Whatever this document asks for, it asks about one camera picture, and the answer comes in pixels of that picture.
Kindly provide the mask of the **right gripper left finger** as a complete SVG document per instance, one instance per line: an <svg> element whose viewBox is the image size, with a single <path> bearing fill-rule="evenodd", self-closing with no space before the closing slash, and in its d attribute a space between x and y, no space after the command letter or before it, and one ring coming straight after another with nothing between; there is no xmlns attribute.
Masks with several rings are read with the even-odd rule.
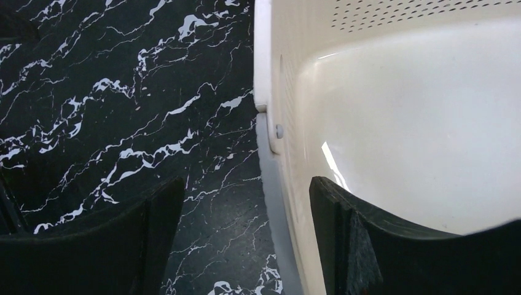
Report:
<svg viewBox="0 0 521 295"><path fill-rule="evenodd" d="M183 201L173 178L31 234L1 189L1 293L158 294Z"/></svg>

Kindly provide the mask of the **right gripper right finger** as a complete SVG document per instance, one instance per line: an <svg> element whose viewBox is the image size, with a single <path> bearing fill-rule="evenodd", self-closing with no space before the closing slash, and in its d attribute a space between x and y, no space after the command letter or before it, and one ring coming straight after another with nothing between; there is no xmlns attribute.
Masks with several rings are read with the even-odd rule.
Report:
<svg viewBox="0 0 521 295"><path fill-rule="evenodd" d="M519 294L520 221L456 235L402 219L323 176L311 212L328 294Z"/></svg>

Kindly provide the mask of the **cream perforated basket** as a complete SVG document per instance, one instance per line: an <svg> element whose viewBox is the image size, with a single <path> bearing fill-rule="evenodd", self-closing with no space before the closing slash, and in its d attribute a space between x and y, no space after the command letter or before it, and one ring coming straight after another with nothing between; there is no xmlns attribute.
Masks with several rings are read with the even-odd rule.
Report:
<svg viewBox="0 0 521 295"><path fill-rule="evenodd" d="M286 294L328 294L315 176L450 234L520 221L519 1L256 1L254 104Z"/></svg>

